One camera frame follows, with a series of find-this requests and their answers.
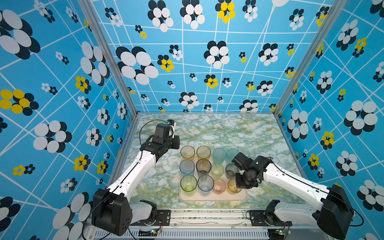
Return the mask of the small grey glass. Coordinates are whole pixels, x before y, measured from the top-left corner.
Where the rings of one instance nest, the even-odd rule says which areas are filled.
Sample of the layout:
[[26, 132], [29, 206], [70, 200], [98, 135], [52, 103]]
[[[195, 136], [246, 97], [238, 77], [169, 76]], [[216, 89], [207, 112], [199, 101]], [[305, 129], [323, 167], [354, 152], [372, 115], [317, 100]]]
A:
[[226, 177], [230, 180], [236, 177], [236, 174], [239, 172], [239, 169], [234, 164], [228, 164], [225, 168], [225, 171]]

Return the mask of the teal dotted glass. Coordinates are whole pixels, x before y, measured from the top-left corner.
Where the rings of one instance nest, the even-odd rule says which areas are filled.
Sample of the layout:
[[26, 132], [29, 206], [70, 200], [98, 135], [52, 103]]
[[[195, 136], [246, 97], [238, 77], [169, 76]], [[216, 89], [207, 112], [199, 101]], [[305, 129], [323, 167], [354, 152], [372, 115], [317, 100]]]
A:
[[230, 148], [226, 152], [226, 164], [232, 164], [232, 160], [235, 158], [235, 156], [239, 153], [237, 149]]
[[223, 148], [216, 148], [213, 150], [212, 156], [215, 165], [222, 165], [226, 159], [227, 152]]

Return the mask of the small amber glass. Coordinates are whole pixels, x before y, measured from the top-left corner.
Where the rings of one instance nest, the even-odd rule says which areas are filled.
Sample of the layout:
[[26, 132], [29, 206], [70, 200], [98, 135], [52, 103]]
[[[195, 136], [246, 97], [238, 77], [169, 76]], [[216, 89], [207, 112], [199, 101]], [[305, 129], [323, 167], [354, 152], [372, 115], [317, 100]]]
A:
[[236, 179], [230, 179], [230, 180], [228, 181], [228, 187], [227, 187], [227, 189], [228, 189], [229, 194], [231, 194], [231, 195], [238, 194], [238, 193], [240, 193], [241, 190], [242, 190], [242, 189], [240, 189], [240, 188], [237, 187]]

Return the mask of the tall amber glass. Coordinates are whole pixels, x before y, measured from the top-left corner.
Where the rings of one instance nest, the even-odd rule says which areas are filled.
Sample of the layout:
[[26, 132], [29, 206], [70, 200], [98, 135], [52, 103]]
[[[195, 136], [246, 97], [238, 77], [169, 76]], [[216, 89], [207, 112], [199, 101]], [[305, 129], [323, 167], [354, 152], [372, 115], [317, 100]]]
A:
[[192, 146], [184, 146], [181, 148], [180, 154], [183, 160], [193, 160], [195, 156], [195, 148]]

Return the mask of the small light green glass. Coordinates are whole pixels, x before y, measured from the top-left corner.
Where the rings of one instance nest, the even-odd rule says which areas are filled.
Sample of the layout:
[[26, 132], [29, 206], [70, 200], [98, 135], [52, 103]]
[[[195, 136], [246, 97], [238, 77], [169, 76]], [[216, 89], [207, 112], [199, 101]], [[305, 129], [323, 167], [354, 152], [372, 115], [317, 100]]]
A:
[[220, 164], [212, 165], [211, 174], [214, 179], [220, 179], [224, 174], [224, 166]]

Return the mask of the textured blue glass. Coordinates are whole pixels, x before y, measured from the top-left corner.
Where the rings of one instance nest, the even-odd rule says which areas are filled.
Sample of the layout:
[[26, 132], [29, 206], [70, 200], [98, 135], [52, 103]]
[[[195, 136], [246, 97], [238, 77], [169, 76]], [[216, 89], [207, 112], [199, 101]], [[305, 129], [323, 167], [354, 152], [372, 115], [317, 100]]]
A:
[[195, 163], [192, 160], [183, 160], [179, 166], [181, 176], [184, 177], [186, 175], [194, 175], [195, 173]]

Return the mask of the small pink glass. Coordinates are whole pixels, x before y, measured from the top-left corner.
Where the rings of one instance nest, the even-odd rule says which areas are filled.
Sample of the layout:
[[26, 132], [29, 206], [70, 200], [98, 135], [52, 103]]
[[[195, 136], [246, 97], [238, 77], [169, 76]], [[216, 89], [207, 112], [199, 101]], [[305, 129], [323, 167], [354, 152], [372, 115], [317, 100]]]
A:
[[222, 179], [215, 179], [214, 180], [214, 187], [213, 187], [213, 193], [216, 195], [221, 195], [225, 192], [227, 188], [227, 184]]

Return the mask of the tall yellow glass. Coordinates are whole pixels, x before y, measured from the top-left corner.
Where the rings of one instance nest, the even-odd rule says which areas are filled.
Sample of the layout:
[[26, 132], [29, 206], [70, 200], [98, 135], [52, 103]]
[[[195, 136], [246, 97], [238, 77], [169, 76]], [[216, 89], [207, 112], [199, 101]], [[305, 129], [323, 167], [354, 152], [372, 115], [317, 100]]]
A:
[[209, 159], [211, 156], [211, 149], [208, 146], [199, 146], [197, 148], [197, 156], [199, 159]]

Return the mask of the tall pale blue glass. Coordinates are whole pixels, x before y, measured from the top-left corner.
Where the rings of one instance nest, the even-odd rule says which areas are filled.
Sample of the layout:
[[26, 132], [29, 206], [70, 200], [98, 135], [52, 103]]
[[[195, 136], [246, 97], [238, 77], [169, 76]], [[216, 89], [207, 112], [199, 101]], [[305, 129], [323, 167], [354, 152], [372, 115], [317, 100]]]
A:
[[207, 197], [213, 187], [214, 187], [214, 179], [209, 176], [209, 175], [201, 175], [198, 179], [198, 183], [197, 183], [197, 186], [199, 188], [199, 191], [200, 191], [200, 194], [203, 196], [203, 197]]

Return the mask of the tall grey glass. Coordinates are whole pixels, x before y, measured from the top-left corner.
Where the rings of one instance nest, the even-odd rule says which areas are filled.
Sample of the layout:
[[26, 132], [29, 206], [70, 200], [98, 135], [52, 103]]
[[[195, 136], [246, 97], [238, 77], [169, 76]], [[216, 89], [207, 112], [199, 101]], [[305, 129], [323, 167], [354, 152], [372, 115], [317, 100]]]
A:
[[200, 159], [196, 163], [196, 170], [198, 172], [198, 175], [209, 174], [211, 169], [212, 169], [212, 164], [207, 159]]

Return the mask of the tall green glass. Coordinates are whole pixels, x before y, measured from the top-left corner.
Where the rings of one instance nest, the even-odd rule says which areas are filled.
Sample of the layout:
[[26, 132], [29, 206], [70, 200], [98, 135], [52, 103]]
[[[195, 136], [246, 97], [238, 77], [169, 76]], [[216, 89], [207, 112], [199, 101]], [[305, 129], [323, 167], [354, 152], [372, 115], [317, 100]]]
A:
[[180, 186], [186, 196], [193, 196], [197, 187], [197, 179], [193, 175], [185, 175], [180, 181]]

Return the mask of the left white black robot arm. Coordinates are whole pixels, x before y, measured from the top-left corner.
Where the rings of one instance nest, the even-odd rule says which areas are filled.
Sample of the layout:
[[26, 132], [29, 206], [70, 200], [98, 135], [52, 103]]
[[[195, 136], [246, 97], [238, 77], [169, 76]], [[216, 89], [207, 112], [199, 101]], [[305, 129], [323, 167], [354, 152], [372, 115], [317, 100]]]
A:
[[152, 224], [157, 218], [157, 205], [141, 200], [131, 204], [130, 199], [142, 178], [170, 149], [180, 148], [180, 137], [175, 135], [176, 123], [167, 120], [157, 124], [155, 133], [142, 143], [131, 166], [109, 187], [99, 189], [93, 196], [90, 212], [94, 227], [122, 236], [136, 222]]

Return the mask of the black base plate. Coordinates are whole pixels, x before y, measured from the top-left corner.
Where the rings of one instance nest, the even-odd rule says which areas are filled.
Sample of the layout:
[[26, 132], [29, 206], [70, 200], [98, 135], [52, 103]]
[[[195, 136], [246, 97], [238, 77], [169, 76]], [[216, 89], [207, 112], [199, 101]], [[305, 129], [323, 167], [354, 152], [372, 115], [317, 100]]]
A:
[[292, 222], [283, 222], [274, 213], [266, 213], [264, 210], [249, 210], [246, 218], [251, 221], [253, 227], [291, 227]]
[[131, 224], [132, 226], [169, 226], [171, 220], [171, 210], [157, 210], [155, 220], [152, 223], [144, 220]]

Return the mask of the aluminium front rail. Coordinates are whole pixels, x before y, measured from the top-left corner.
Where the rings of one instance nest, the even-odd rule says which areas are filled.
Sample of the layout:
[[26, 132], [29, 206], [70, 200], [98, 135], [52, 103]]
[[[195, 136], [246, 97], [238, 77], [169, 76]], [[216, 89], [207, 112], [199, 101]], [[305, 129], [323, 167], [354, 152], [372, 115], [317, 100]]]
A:
[[[292, 222], [291, 227], [253, 227], [247, 209], [173, 209], [169, 226], [130, 226], [122, 235], [87, 223], [82, 240], [270, 240], [269, 229], [281, 229], [283, 240], [330, 240], [318, 227]], [[162, 229], [157, 237], [139, 237], [139, 230]]]

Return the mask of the right aluminium corner post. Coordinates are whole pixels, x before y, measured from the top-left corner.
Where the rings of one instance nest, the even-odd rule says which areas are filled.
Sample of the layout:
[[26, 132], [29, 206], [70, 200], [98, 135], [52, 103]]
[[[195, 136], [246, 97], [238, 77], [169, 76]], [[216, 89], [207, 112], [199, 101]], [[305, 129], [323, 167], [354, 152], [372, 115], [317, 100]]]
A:
[[288, 102], [288, 98], [290, 94], [292, 93], [294, 87], [298, 84], [299, 80], [303, 76], [305, 70], [308, 68], [309, 64], [311, 63], [312, 59], [314, 58], [314, 55], [318, 49], [318, 47], [323, 43], [325, 37], [328, 35], [329, 31], [331, 30], [332, 26], [335, 24], [338, 16], [340, 15], [342, 9], [346, 5], [347, 0], [338, 0], [334, 1], [334, 4], [331, 6], [328, 17], [322, 24], [322, 26], [319, 28], [318, 32], [316, 33], [313, 41], [311, 42], [308, 50], [304, 54], [302, 60], [300, 61], [300, 64], [298, 65], [298, 69], [295, 72], [295, 75], [290, 80], [289, 84], [287, 85], [282, 97], [280, 98], [279, 102], [277, 103], [277, 107], [274, 111], [274, 117], [277, 119], [279, 113], [285, 106], [285, 104]]

